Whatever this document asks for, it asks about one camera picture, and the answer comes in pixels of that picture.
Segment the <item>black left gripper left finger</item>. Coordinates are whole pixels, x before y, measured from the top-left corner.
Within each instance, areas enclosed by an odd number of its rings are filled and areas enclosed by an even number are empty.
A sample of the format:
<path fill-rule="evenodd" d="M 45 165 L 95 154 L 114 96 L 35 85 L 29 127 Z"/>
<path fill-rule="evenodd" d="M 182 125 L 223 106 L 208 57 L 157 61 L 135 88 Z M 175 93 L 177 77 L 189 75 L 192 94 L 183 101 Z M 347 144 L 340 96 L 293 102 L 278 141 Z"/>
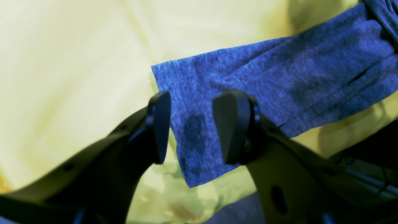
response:
<path fill-rule="evenodd" d="M 171 95 L 161 91 L 145 108 L 122 121 L 111 134 L 127 133 L 122 158 L 136 164 L 162 164 L 167 152 L 171 121 Z"/>

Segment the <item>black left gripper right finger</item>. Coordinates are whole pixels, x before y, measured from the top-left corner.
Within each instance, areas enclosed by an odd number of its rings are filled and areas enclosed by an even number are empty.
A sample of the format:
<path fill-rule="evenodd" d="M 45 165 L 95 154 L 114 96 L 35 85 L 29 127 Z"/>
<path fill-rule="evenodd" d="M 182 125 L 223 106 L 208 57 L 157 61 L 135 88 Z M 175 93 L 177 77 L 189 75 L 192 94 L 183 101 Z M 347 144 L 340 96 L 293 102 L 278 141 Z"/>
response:
<path fill-rule="evenodd" d="M 261 112 L 254 96 L 241 90 L 224 90 L 213 99 L 213 119 L 227 165 L 246 165 L 257 156 L 257 145 L 277 126 Z"/>

